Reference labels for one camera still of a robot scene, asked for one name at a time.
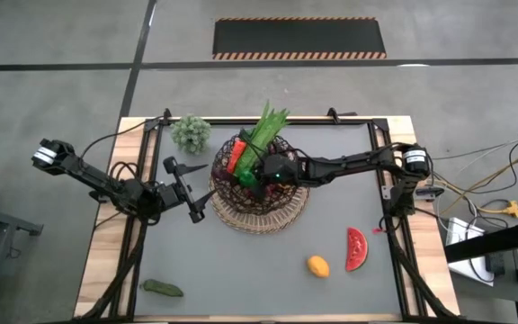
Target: gray tabletop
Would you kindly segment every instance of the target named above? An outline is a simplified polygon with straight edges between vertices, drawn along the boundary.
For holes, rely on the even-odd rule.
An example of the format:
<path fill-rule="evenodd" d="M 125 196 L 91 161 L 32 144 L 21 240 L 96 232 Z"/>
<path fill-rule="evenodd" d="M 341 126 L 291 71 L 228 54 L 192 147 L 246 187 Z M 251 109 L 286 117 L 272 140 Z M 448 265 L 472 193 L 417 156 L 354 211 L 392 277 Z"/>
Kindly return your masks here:
<path fill-rule="evenodd" d="M 187 165 L 210 164 L 238 129 L 214 126 L 209 149 L 198 157 L 177 151 L 166 129 L 159 161 L 175 156 Z M 280 135 L 312 157 L 371 149 L 366 125 L 288 126 Z M 185 177 L 195 198 L 207 192 L 209 176 L 210 167 Z M 173 182 L 162 167 L 156 179 Z M 140 281 L 175 284 L 185 295 L 172 298 L 138 290 L 136 316 L 400 313 L 387 237 L 371 233 L 382 216 L 375 173 L 312 189 L 303 214 L 274 234 L 231 229 L 207 207 L 207 218 L 198 224 L 180 206 L 147 231 Z M 348 227 L 365 234 L 370 252 L 365 264 L 350 273 L 344 270 Z M 308 271 L 306 261 L 313 255 L 328 262 L 328 278 Z"/>

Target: red chili pepper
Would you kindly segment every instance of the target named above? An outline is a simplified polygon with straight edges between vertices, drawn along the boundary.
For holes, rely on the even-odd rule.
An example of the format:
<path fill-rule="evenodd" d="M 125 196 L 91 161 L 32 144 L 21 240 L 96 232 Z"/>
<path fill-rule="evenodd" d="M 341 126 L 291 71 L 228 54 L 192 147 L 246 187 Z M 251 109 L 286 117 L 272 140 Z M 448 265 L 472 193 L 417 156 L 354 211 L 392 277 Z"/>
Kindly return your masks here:
<path fill-rule="evenodd" d="M 233 149 L 231 150 L 231 157 L 229 158 L 229 163 L 227 164 L 227 172 L 230 174 L 235 172 L 235 165 L 241 155 L 245 151 L 245 147 L 247 144 L 240 139 L 235 140 L 235 144 L 233 145 Z"/>

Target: wooden table frame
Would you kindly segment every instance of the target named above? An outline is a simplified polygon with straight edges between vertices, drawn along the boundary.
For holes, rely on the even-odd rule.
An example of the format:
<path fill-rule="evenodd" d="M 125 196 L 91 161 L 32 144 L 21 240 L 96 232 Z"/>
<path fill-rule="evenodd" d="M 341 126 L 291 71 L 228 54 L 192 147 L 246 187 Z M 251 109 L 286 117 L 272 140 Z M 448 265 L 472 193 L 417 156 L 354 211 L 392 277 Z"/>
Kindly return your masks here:
<path fill-rule="evenodd" d="M 222 123 L 241 123 L 256 121 L 258 116 L 254 117 L 203 117 L 209 122 Z M 144 122 L 148 117 L 130 117 L 122 118 L 119 131 L 125 131 L 141 122 Z M 179 120 L 179 117 L 169 118 L 170 122 Z M 332 117 L 327 116 L 290 116 L 289 120 L 293 121 L 309 121 L 313 123 L 332 124 Z M 386 142 L 406 142 L 415 143 L 415 133 L 413 124 L 408 116 L 349 116 L 341 117 L 341 121 L 345 123 L 365 123 L 375 120 L 380 127 L 375 127 L 375 136 L 379 146 Z M 123 162 L 138 162 L 139 149 L 142 141 L 146 148 L 142 159 L 145 160 L 143 166 L 143 179 L 148 180 L 149 175 L 154 176 L 155 170 L 152 168 L 152 161 L 156 161 L 158 153 L 154 153 L 156 134 L 151 134 L 149 137 L 143 137 L 144 128 L 137 127 L 135 130 L 129 131 L 118 136 L 115 140 L 110 166 L 113 164 Z M 123 173 L 124 177 L 130 176 L 129 173 Z M 387 172 L 383 173 L 385 184 L 391 184 L 391 175 Z M 415 205 L 424 210 L 432 211 L 433 207 L 428 202 L 416 202 Z M 100 207 L 96 222 L 105 220 L 115 213 L 112 205 L 104 204 Z M 459 306 L 453 290 L 451 276 L 447 267 L 447 262 L 444 254 L 441 238 L 437 227 L 435 218 L 418 212 L 412 217 L 408 218 L 408 230 L 410 231 L 410 238 L 412 238 L 413 249 L 408 251 L 415 251 L 415 260 L 419 269 L 419 273 L 430 286 L 435 295 L 442 301 L 442 303 L 450 311 L 459 314 Z M 76 301 L 76 308 L 74 316 L 80 316 L 91 309 L 97 299 L 101 296 L 105 288 L 109 285 L 112 278 L 115 276 L 118 263 L 120 262 L 122 242 L 124 239 L 124 232 L 126 228 L 126 216 L 120 215 L 113 220 L 104 223 L 101 228 L 94 232 L 87 256 L 85 265 L 85 272 L 80 286 L 79 294 Z M 133 227 L 133 231 L 128 233 L 130 236 L 129 249 L 133 248 L 133 244 L 138 235 L 138 226 Z M 397 231 L 397 237 L 401 246 L 405 247 L 405 243 L 410 244 L 409 239 L 405 239 L 402 229 Z M 395 269 L 395 273 L 402 274 L 402 286 L 398 290 L 402 290 L 406 296 L 406 305 L 401 305 L 402 310 L 406 308 L 408 314 L 420 315 L 421 299 L 417 299 L 415 295 L 415 287 L 411 283 L 410 278 L 405 270 L 400 268 Z M 132 273 L 129 273 L 121 290 L 121 297 L 119 298 L 120 310 L 116 315 L 131 315 L 132 312 L 125 312 L 125 306 L 129 304 L 129 296 L 132 280 Z M 433 316 L 433 312 L 428 309 L 427 314 Z M 368 321 L 368 320 L 401 320 L 401 314 L 334 314 L 334 315 L 294 315 L 294 316 L 157 316 L 157 317 L 135 317 L 135 321 Z"/>

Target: watermelon slice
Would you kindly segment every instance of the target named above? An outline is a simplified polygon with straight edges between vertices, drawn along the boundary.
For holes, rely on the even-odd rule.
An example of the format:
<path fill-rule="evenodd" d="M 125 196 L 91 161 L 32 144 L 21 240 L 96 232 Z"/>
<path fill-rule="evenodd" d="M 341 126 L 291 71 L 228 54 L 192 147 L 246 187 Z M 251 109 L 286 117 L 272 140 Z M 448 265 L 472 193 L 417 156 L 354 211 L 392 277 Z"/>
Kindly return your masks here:
<path fill-rule="evenodd" d="M 355 228 L 347 229 L 347 262 L 346 271 L 353 271 L 362 266 L 367 259 L 367 239 L 363 233 Z"/>

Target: red pepper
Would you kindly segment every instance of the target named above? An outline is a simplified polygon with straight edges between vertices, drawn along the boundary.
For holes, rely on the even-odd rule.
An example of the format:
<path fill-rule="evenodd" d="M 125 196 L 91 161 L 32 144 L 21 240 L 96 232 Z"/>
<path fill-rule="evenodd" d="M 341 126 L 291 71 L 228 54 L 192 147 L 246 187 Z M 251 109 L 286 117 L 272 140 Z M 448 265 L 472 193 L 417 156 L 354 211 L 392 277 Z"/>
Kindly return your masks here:
<path fill-rule="evenodd" d="M 245 151 L 245 147 L 247 144 L 240 139 L 235 140 L 235 144 L 233 145 L 233 149 L 231 149 L 231 157 L 229 158 L 229 163 L 227 164 L 227 172 L 230 174 L 235 172 L 235 165 L 241 155 Z"/>
<path fill-rule="evenodd" d="M 347 229 L 347 262 L 345 264 L 346 271 L 353 271 L 367 259 L 368 246 L 367 239 L 363 233 L 355 228 Z"/>

